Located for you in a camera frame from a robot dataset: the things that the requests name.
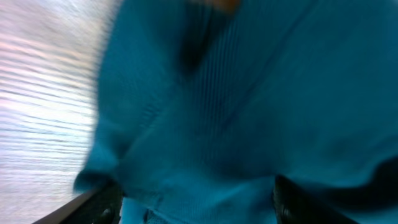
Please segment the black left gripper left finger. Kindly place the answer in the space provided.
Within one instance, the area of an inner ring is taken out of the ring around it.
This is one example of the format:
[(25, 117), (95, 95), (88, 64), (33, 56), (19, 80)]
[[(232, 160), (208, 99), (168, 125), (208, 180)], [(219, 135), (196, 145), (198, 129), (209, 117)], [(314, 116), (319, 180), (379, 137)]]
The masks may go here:
[(33, 224), (119, 224), (123, 192), (116, 184), (89, 190)]

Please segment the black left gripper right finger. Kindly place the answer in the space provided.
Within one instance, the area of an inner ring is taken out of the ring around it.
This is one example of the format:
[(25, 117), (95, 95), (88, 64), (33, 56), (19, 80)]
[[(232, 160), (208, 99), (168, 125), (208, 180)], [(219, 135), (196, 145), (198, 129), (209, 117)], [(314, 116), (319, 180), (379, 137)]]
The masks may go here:
[(358, 224), (281, 175), (275, 177), (273, 202), (278, 224)]

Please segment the blue t-shirt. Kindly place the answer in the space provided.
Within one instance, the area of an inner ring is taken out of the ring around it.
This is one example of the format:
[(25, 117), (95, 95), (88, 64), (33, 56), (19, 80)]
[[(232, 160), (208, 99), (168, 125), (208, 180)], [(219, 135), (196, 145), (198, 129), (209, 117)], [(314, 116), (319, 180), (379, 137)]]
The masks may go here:
[(117, 182), (128, 223), (275, 223), (278, 175), (397, 222), (397, 2), (124, 1), (75, 190)]

